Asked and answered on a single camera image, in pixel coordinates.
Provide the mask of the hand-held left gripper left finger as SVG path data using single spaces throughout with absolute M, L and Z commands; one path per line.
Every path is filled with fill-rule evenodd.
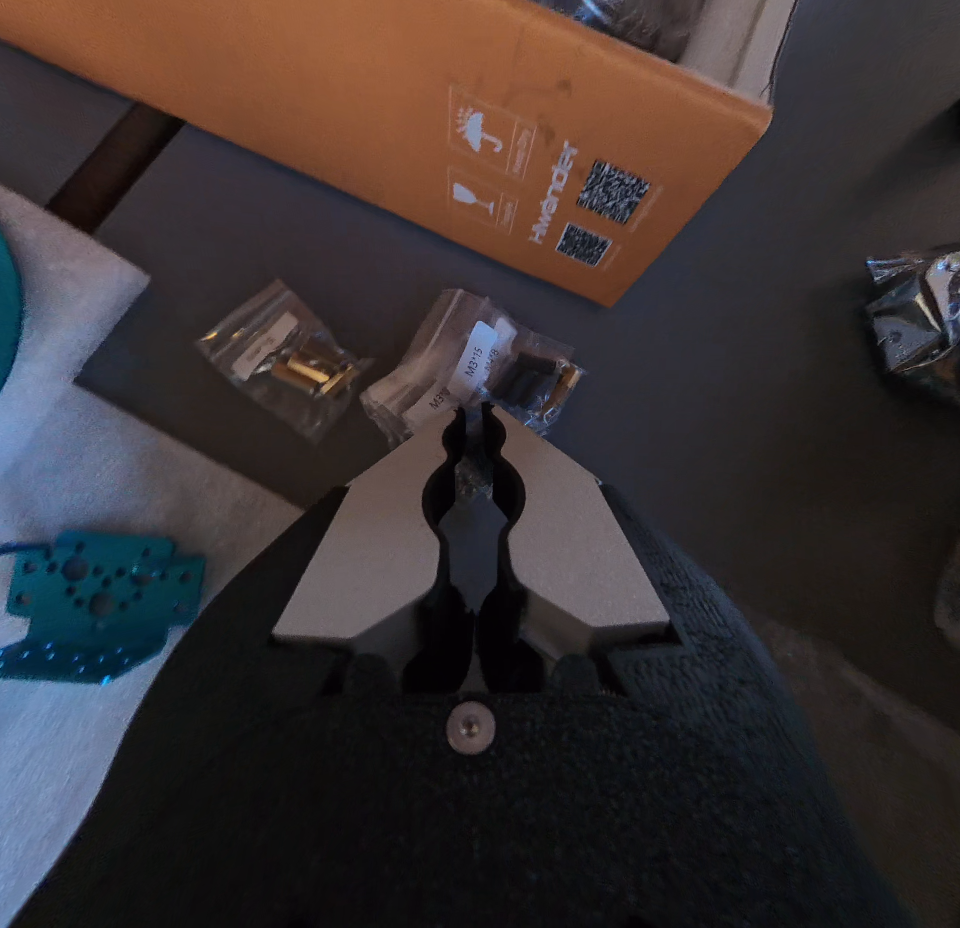
M 332 491 L 335 511 L 272 629 L 280 642 L 382 659 L 407 692 L 455 692 L 474 613 L 450 577 L 441 521 L 467 446 L 462 408 L 442 411 Z

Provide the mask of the small white foam pad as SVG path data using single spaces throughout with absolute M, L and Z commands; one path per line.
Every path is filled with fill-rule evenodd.
M 2 386 L 2 428 L 19 430 L 51 410 L 150 276 L 5 187 L 1 214 L 25 303 L 18 351 Z

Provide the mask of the zip bag of assorted screws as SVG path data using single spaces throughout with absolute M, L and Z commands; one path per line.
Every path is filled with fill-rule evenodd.
M 391 449 L 456 409 L 465 412 L 468 439 L 479 439 L 486 402 L 543 437 L 585 375 L 573 352 L 517 322 L 492 299 L 449 288 L 397 367 L 360 400 Z

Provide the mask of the white foam sheet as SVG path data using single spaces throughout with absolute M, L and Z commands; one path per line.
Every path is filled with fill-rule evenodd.
M 43 420 L 3 439 L 3 542 L 82 529 L 171 538 L 206 558 L 207 599 L 303 512 L 73 384 Z M 2 926 L 87 814 L 181 635 L 106 686 L 2 681 Z

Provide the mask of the orange and white box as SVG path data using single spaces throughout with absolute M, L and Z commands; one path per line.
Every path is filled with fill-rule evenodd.
M 1 0 L 1 29 L 611 307 L 768 129 L 797 2 Z

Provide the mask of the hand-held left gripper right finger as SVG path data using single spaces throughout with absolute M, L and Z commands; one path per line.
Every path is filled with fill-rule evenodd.
M 503 408 L 482 419 L 504 519 L 476 625 L 486 687 L 538 692 L 565 658 L 665 641 L 668 612 L 602 483 Z

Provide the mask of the zip bag of brass standoffs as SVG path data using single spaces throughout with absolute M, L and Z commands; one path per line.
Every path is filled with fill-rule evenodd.
M 351 406 L 374 364 L 343 347 L 282 279 L 195 341 L 235 389 L 312 444 Z

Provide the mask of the grey desk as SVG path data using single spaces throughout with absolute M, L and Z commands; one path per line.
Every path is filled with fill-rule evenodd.
M 774 122 L 610 310 L 137 106 L 156 154 L 94 209 L 94 150 L 50 201 L 150 275 L 84 385 L 307 507 L 385 452 L 354 409 L 312 448 L 247 404 L 194 339 L 279 276 L 389 369 L 444 284 L 574 346 L 554 432 L 744 610 L 832 643 L 958 729 L 958 652 L 932 620 L 958 530 L 958 415 L 894 394 L 860 321 L 866 257 L 957 235 L 958 46 L 798 37 Z

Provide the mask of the small dark blue bracket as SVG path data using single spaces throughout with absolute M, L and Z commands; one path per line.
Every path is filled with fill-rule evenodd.
M 200 613 L 207 560 L 166 537 L 71 530 L 1 554 L 13 559 L 6 614 L 27 623 L 2 646 L 4 681 L 111 684 Z

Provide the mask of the silver foil bag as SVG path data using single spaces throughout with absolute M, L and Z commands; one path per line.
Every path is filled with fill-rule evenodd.
M 885 376 L 959 405 L 959 244 L 869 258 L 864 315 Z

